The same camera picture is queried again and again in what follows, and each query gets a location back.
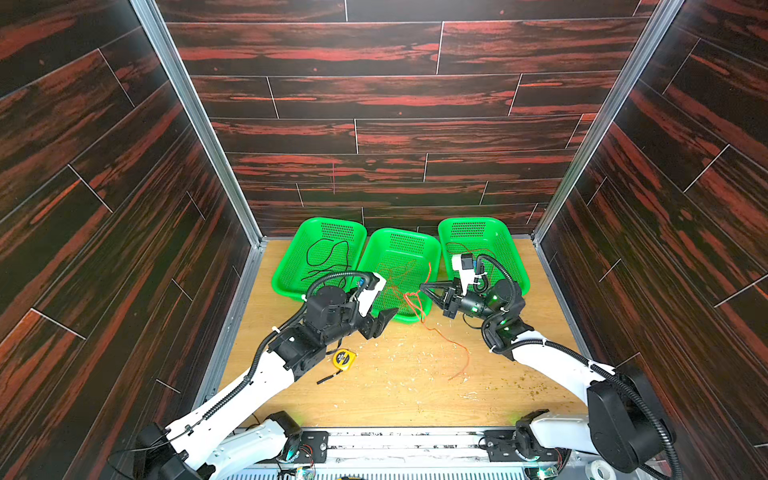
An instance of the red wire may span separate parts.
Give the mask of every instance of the red wire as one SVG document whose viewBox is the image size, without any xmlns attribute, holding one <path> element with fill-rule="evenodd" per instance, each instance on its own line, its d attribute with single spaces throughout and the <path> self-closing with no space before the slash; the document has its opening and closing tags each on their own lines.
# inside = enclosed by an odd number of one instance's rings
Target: red wire
<svg viewBox="0 0 768 480">
<path fill-rule="evenodd" d="M 432 276 L 432 263 L 430 262 L 429 263 L 429 273 L 427 273 L 426 281 L 429 281 L 429 277 L 431 277 L 431 276 Z M 463 346 L 461 343 L 454 342 L 453 340 L 451 340 L 447 336 L 443 335 L 442 332 L 439 329 L 427 326 L 426 321 L 425 321 L 427 315 L 424 313 L 424 308 L 422 306 L 422 299 L 421 299 L 421 297 L 419 297 L 419 293 L 418 292 L 402 293 L 394 285 L 392 286 L 392 289 L 393 290 L 397 290 L 397 292 L 400 295 L 402 295 L 402 298 L 406 301 L 408 306 L 411 307 L 411 310 L 413 310 L 414 315 L 416 315 L 416 317 L 419 319 L 419 322 L 424 326 L 424 328 L 426 328 L 430 332 L 437 332 L 438 335 L 440 335 L 446 342 L 450 342 L 450 343 L 453 343 L 454 345 L 460 346 L 460 347 L 462 347 L 464 349 L 465 352 L 467 352 L 467 363 L 464 364 L 464 368 L 462 368 L 454 376 L 449 378 L 448 381 L 451 381 L 454 378 L 456 378 L 457 376 L 459 376 L 462 373 L 464 373 L 466 371 L 466 369 L 469 367 L 469 359 L 470 359 L 469 349 L 467 347 Z M 419 305 L 416 306 L 415 302 L 412 301 L 409 297 L 414 297 L 416 299 L 416 301 L 419 302 Z"/>
</svg>

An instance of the black bracket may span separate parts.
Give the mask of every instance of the black bracket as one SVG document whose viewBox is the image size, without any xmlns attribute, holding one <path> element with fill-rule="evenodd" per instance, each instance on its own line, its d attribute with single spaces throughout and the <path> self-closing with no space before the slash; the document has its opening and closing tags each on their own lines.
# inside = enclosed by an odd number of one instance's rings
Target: black bracket
<svg viewBox="0 0 768 480">
<path fill-rule="evenodd" d="M 488 453 L 490 462 L 528 462 L 522 458 L 515 448 L 515 430 L 486 430 L 480 448 Z M 536 462 L 556 462 L 558 452 L 554 449 L 545 449 L 539 455 Z"/>
</svg>

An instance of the black cable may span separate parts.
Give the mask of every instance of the black cable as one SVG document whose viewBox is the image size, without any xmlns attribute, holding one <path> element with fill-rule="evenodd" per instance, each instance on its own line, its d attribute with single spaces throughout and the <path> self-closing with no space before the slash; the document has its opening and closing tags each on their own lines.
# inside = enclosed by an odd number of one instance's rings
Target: black cable
<svg viewBox="0 0 768 480">
<path fill-rule="evenodd" d="M 189 427 L 189 428 L 185 428 L 185 429 L 184 429 L 184 431 L 183 431 L 182 433 L 180 433 L 180 434 L 176 435 L 175 437 L 173 437 L 173 438 L 172 438 L 172 439 L 170 439 L 170 440 L 166 440 L 166 441 L 165 441 L 165 442 L 163 442 L 163 443 L 158 443 L 157 445 L 150 445 L 150 446 L 148 446 L 148 447 L 143 447 L 143 448 L 141 448 L 141 449 L 125 449 L 125 450 L 115 450 L 114 452 L 112 452 L 111 454 L 109 454 L 109 455 L 107 456 L 107 465 L 109 465 L 109 466 L 110 466 L 110 467 L 111 467 L 113 470 L 115 470 L 115 471 L 117 472 L 117 474 L 118 474 L 118 475 L 120 475 L 121 477 L 123 477 L 123 478 L 127 478 L 127 480 L 135 480 L 133 477 L 130 477 L 130 476 L 128 476 L 128 475 L 125 475 L 123 472 L 121 472 L 121 471 L 120 471 L 120 469 L 119 469 L 119 468 L 118 468 L 116 465 L 113 465 L 113 464 L 112 464 L 112 462 L 110 461 L 110 459 L 111 459 L 113 456 L 115 456 L 115 455 L 117 455 L 117 454 L 120 454 L 120 453 L 128 453 L 128 452 L 146 452 L 147 450 L 155 450 L 155 449 L 158 449 L 158 448 L 160 448 L 160 447 L 162 447 L 162 446 L 164 446 L 164 445 L 168 445 L 169 443 L 171 443 L 171 442 L 172 442 L 172 441 L 174 441 L 175 439 L 178 439 L 178 438 L 180 438 L 182 435 L 184 435 L 184 434 L 187 434 L 187 433 L 192 433 L 193 429 L 194 429 L 196 426 L 198 426 L 198 425 L 200 424 L 200 422 L 202 422 L 202 421 L 203 421 L 203 419 L 197 420 L 197 422 L 195 422 L 195 424 L 194 424 L 194 425 L 192 425 L 192 426 L 191 426 L 191 427 Z"/>
<path fill-rule="evenodd" d="M 641 465 L 640 469 L 643 470 L 643 472 L 646 472 L 647 474 L 652 475 L 655 478 L 658 478 L 658 480 L 682 480 L 683 469 L 680 466 L 680 459 L 678 458 L 677 451 L 675 450 L 674 445 L 672 444 L 672 438 L 670 437 L 669 432 L 664 427 L 664 424 L 661 423 L 661 420 L 656 418 L 653 411 L 648 407 L 645 401 L 643 401 L 643 398 L 640 395 L 638 395 L 637 392 L 635 392 L 634 389 L 632 389 L 632 387 L 627 385 L 627 383 L 625 383 L 615 375 L 611 375 L 609 372 L 595 365 L 594 363 L 590 365 L 590 361 L 580 353 L 577 353 L 566 346 L 560 345 L 559 343 L 555 343 L 550 340 L 545 340 L 543 342 L 541 339 L 520 340 L 519 342 L 512 343 L 510 346 L 505 347 L 504 349 L 500 349 L 500 350 L 493 349 L 493 351 L 494 353 L 503 355 L 507 352 L 511 352 L 512 350 L 520 346 L 525 346 L 525 345 L 543 345 L 543 346 L 548 346 L 550 348 L 559 350 L 563 353 L 566 353 L 569 356 L 572 356 L 573 358 L 578 360 L 579 362 L 583 363 L 584 365 L 589 366 L 590 370 L 597 373 L 599 376 L 606 379 L 611 385 L 621 390 L 621 392 L 625 394 L 626 397 L 628 397 L 629 400 L 631 400 L 639 408 L 639 410 L 643 413 L 643 415 L 645 415 L 645 418 L 648 419 L 648 421 L 656 430 L 656 433 L 659 435 L 659 439 L 661 440 L 661 445 L 664 448 L 664 453 L 667 454 L 667 461 L 669 462 L 670 468 L 672 470 L 672 476 L 668 477 L 663 473 L 656 471 L 650 466 L 645 464 Z"/>
<path fill-rule="evenodd" d="M 482 330 L 482 325 L 480 325 L 480 326 L 472 326 L 472 325 L 470 325 L 469 322 L 467 322 L 467 317 L 464 316 L 464 313 L 462 313 L 462 320 L 464 320 L 464 323 L 466 323 L 469 328 L 471 328 L 473 330 Z"/>
<path fill-rule="evenodd" d="M 335 278 L 341 278 L 343 276 L 359 276 L 362 279 L 362 282 L 360 283 L 360 286 L 357 288 L 357 292 L 355 295 L 359 295 L 360 292 L 362 292 L 370 283 L 373 281 L 373 274 L 369 272 L 359 272 L 356 270 L 352 271 L 346 271 L 346 272 L 335 272 L 335 273 L 329 273 L 328 275 L 325 275 L 317 280 L 315 280 L 312 285 L 310 285 L 310 288 L 306 291 L 306 298 L 311 297 L 318 286 L 322 285 L 323 283 L 333 280 Z M 278 330 L 283 331 L 285 328 L 293 325 L 295 322 L 299 321 L 304 313 L 306 312 L 306 303 L 302 304 L 301 308 L 299 308 L 299 311 L 293 314 L 292 317 L 290 317 L 283 325 L 281 325 Z M 266 348 L 267 344 L 269 344 L 275 337 L 277 337 L 277 332 L 272 331 L 269 335 L 264 337 L 264 340 L 261 341 L 259 344 L 259 347 L 256 349 L 256 354 L 253 356 L 253 361 L 250 364 L 250 368 L 248 369 L 248 373 L 243 377 L 243 379 L 240 381 L 237 386 L 232 389 L 231 392 L 227 393 L 224 398 L 216 402 L 216 404 L 210 409 L 208 409 L 207 412 L 203 414 L 204 420 L 210 419 L 211 416 L 214 415 L 214 413 L 218 412 L 221 407 L 225 406 L 232 398 L 234 398 L 235 395 L 242 392 L 243 389 L 248 386 L 251 383 L 251 380 L 253 379 L 253 376 L 256 375 L 256 370 L 259 366 L 259 360 L 261 359 L 261 355 L 264 352 L 264 349 Z"/>
<path fill-rule="evenodd" d="M 344 339 L 343 338 L 339 339 L 339 343 L 336 344 L 336 348 L 331 350 L 330 352 L 326 352 L 326 355 L 333 355 L 334 353 L 338 352 L 339 349 L 341 349 L 341 341 L 342 340 L 344 340 Z"/>
</svg>

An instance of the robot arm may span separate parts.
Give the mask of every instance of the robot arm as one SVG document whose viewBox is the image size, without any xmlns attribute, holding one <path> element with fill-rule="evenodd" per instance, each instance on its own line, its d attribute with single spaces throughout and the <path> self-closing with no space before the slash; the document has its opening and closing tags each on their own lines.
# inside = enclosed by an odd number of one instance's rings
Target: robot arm
<svg viewBox="0 0 768 480">
<path fill-rule="evenodd" d="M 490 289 L 486 261 L 503 276 Z M 526 325 L 520 318 L 525 306 L 521 289 L 496 259 L 481 254 L 475 260 L 463 253 L 453 256 L 452 266 L 458 271 L 452 282 L 421 286 L 443 314 L 482 319 L 481 334 L 491 352 L 544 373 L 588 407 L 588 417 L 538 411 L 521 419 L 515 426 L 515 446 L 523 456 L 532 458 L 555 447 L 574 449 L 601 455 L 620 472 L 642 468 L 656 478 L 666 478 L 645 465 L 664 450 L 673 477 L 682 478 L 670 420 L 639 369 L 614 369 L 593 362 Z"/>
<path fill-rule="evenodd" d="M 360 277 L 355 290 L 320 285 L 341 276 Z M 301 428 L 285 413 L 238 435 L 230 433 L 267 400 L 291 386 L 320 363 L 326 349 L 359 331 L 378 338 L 397 309 L 370 314 L 386 280 L 378 273 L 339 272 L 317 280 L 301 309 L 273 327 L 257 350 L 253 365 L 212 399 L 172 422 L 144 428 L 134 450 L 137 480 L 215 480 L 281 453 L 298 449 Z"/>
</svg>

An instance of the yellow tape measure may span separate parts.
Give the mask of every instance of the yellow tape measure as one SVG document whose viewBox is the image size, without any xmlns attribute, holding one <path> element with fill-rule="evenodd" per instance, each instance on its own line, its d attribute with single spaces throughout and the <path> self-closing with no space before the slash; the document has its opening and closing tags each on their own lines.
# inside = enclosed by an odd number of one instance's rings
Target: yellow tape measure
<svg viewBox="0 0 768 480">
<path fill-rule="evenodd" d="M 356 358 L 356 353 L 350 352 L 348 349 L 339 349 L 338 352 L 333 354 L 333 366 L 342 372 L 345 372 L 352 366 Z"/>
<path fill-rule="evenodd" d="M 333 366 L 335 366 L 337 369 L 339 369 L 338 372 L 328 375 L 326 378 L 321 379 L 317 385 L 326 382 L 328 380 L 331 380 L 333 377 L 339 375 L 341 372 L 346 372 L 350 366 L 355 362 L 355 359 L 357 358 L 357 354 L 354 352 L 349 351 L 348 349 L 338 349 L 336 353 L 333 354 L 332 362 Z"/>
</svg>

